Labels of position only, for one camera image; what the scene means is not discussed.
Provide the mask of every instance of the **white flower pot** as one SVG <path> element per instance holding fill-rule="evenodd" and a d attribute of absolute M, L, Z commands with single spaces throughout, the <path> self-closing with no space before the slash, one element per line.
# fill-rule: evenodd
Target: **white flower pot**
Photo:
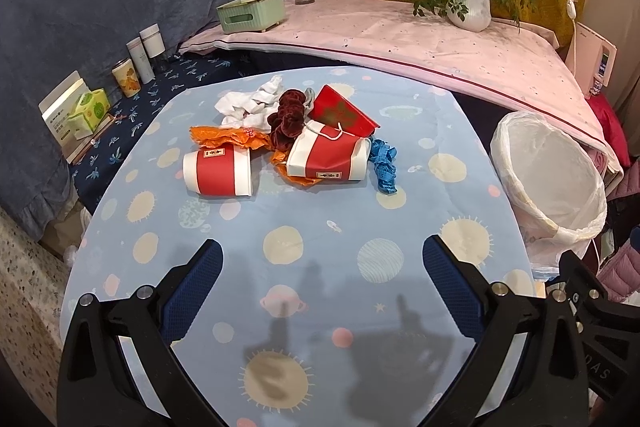
<path fill-rule="evenodd" d="M 471 32 L 481 32 L 491 22 L 491 0 L 464 0 L 469 10 L 465 14 L 465 20 L 458 17 L 447 5 L 447 16 L 458 28 Z"/>

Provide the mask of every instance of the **green plastic box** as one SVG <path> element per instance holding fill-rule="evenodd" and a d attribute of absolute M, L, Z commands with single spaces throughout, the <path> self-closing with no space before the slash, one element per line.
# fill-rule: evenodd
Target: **green plastic box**
<path fill-rule="evenodd" d="M 284 0 L 235 0 L 218 6 L 217 10 L 226 34 L 263 32 L 285 18 Z"/>

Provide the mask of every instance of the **pink appliance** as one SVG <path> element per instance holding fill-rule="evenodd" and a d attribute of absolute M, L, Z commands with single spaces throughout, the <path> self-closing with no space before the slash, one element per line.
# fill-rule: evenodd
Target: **pink appliance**
<path fill-rule="evenodd" d="M 574 70 L 574 48 L 577 66 Z M 609 84 L 609 77 L 616 58 L 616 47 L 603 36 L 575 23 L 574 38 L 566 56 L 566 66 L 574 72 L 575 81 L 586 99 L 596 95 Z"/>

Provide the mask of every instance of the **striped planet print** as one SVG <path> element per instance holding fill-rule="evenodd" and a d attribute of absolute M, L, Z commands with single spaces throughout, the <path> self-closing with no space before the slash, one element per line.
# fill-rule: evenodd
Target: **striped planet print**
<path fill-rule="evenodd" d="M 365 280 L 383 283 L 393 279 L 404 264 L 402 250 L 388 239 L 367 241 L 358 252 L 358 269 Z"/>

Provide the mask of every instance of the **planet-patterned tablecloth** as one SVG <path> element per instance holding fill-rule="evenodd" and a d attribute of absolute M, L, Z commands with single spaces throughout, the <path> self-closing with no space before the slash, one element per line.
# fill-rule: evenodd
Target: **planet-patterned tablecloth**
<path fill-rule="evenodd" d="M 300 189 L 252 153 L 254 195 L 188 192 L 182 156 L 192 125 L 219 124 L 230 90 L 273 74 L 189 89 L 158 114 L 102 198 L 66 288 L 63 337 L 76 302 L 156 285 L 211 237 L 222 273 L 185 338 L 172 348 L 232 427 L 412 427 L 462 367 L 462 337 L 424 266 L 439 233 L 491 282 L 533 295 L 516 220 L 491 162 L 450 92 L 356 67 L 277 73 L 285 89 L 324 84 L 374 118 L 398 149 L 396 194 L 361 182 Z M 123 348 L 146 404 L 164 412 L 130 339 Z M 485 409 L 516 364 L 514 341 Z"/>

